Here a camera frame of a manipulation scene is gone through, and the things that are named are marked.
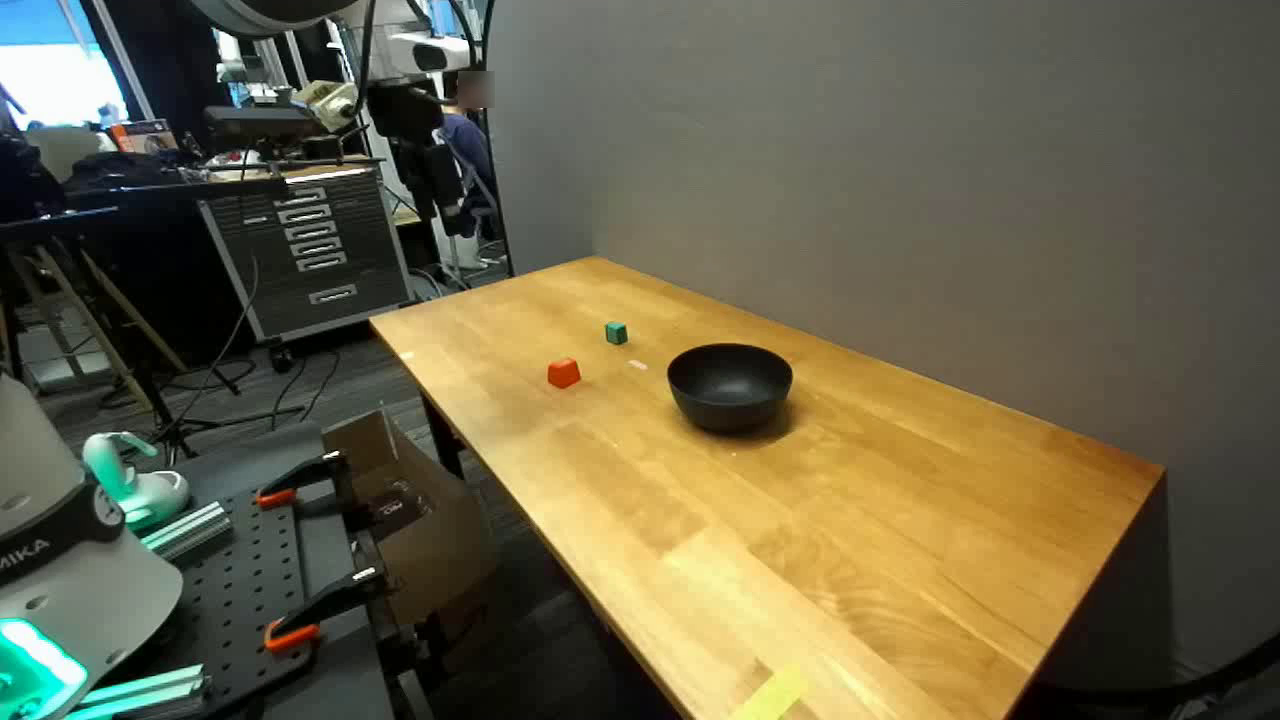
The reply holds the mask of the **green block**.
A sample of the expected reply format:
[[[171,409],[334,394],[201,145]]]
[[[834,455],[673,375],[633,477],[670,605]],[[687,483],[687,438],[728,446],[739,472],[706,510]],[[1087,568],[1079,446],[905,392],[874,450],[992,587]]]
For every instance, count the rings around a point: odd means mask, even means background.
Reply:
[[[627,324],[625,324],[625,318],[609,318],[609,324],[603,324],[603,340],[609,340],[609,345],[627,345]]]

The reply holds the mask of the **orange block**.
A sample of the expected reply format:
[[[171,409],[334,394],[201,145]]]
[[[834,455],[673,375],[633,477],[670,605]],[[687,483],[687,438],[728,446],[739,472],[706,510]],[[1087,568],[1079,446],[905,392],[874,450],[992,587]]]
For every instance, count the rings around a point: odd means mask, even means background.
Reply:
[[[574,388],[582,385],[583,373],[582,373],[582,360],[564,356],[564,360],[548,360],[545,375],[554,388]]]

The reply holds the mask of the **black bowl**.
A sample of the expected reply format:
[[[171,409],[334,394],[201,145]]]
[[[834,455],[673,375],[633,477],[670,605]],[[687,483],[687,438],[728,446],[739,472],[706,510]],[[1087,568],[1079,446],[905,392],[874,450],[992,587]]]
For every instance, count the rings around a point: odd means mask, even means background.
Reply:
[[[706,433],[756,433],[791,392],[791,363],[756,345],[697,345],[670,363],[670,388]]]

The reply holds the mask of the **cardboard box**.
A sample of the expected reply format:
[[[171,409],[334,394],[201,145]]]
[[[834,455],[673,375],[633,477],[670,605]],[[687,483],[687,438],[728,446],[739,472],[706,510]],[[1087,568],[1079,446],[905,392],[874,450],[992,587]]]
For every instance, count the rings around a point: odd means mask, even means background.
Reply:
[[[385,412],[366,412],[329,424],[325,444],[347,458],[354,501],[373,510],[399,622],[452,613],[488,579],[497,557],[475,491],[404,429]]]

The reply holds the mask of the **grey drawer cabinet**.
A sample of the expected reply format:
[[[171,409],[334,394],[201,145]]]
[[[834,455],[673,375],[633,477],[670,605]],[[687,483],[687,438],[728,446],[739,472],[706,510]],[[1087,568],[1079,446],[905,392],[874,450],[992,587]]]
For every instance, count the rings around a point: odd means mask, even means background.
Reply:
[[[287,171],[201,203],[259,345],[322,336],[413,300],[373,162]]]

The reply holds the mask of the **yellow tape piece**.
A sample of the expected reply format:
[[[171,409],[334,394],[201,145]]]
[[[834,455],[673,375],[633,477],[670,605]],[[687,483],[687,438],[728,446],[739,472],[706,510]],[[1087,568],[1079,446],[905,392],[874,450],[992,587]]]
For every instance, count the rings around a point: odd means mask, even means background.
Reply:
[[[807,679],[801,670],[773,670],[737,712],[731,720],[784,720],[801,697],[807,693]]]

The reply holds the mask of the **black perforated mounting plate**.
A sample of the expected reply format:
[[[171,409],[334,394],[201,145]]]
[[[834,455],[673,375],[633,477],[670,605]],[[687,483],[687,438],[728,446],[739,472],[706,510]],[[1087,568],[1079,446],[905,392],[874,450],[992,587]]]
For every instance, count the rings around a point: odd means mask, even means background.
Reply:
[[[259,631],[334,582],[304,568],[307,546],[294,505],[258,509],[251,491],[207,505],[226,505],[233,526],[171,558],[183,575],[178,613],[117,668],[121,679],[144,679],[189,703],[196,720],[240,712],[304,674],[322,641],[270,656]]]

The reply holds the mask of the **aluminium extrusion bar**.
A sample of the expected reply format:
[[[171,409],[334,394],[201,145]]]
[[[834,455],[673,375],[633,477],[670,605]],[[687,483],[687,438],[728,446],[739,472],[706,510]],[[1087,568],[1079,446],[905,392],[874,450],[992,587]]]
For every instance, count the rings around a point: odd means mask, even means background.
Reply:
[[[178,558],[178,557],[226,537],[229,526],[233,526],[229,509],[206,505],[196,510],[178,516],[171,523],[148,532],[144,546],[164,558]]]

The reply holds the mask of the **teal white handheld device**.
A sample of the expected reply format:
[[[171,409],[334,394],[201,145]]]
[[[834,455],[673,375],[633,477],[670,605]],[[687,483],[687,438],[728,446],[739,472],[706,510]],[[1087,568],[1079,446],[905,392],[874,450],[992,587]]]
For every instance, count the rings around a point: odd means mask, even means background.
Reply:
[[[82,444],[82,465],[124,510],[127,526],[154,532],[189,509],[194,488],[178,469],[135,469],[135,455],[156,458],[162,446],[135,433],[93,433]]]

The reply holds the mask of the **upper orange-handled clamp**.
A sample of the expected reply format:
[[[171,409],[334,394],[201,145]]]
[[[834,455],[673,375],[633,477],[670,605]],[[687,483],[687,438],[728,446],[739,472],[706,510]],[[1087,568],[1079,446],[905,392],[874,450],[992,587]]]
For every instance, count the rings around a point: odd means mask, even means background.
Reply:
[[[251,505],[258,509],[285,509],[297,501],[302,488],[334,481],[344,483],[347,477],[347,455],[344,450],[322,450],[314,458],[294,465],[287,472],[279,472],[276,481],[270,481],[265,488],[258,488]]]

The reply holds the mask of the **orange-handled clamp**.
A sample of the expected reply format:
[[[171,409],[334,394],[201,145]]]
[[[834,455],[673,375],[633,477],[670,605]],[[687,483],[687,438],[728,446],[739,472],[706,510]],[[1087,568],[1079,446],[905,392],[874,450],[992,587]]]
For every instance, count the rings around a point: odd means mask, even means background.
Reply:
[[[270,481],[265,488],[258,488],[251,505],[258,509],[285,509],[297,501],[302,488],[334,481],[344,483],[347,477],[347,455],[344,450],[322,450],[314,458],[294,465],[287,472],[279,472],[276,481]]]
[[[356,568],[334,582],[325,582],[322,590],[314,590],[302,606],[276,614],[265,622],[259,631],[259,648],[270,656],[287,656],[297,648],[307,648],[322,641],[322,622],[362,606],[370,599],[379,599],[390,590],[390,575],[379,568]]]

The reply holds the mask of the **lower orange-handled clamp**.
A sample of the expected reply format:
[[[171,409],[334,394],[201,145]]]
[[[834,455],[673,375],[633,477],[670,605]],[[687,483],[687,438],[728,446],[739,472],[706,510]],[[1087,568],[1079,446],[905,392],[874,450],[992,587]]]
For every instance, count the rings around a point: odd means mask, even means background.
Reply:
[[[302,606],[276,614],[265,622],[259,631],[259,648],[270,656],[287,656],[297,648],[307,648],[322,641],[322,622],[362,606],[370,599],[379,599],[390,590],[390,575],[379,568],[356,568],[334,582],[325,582],[322,590],[314,590]]]

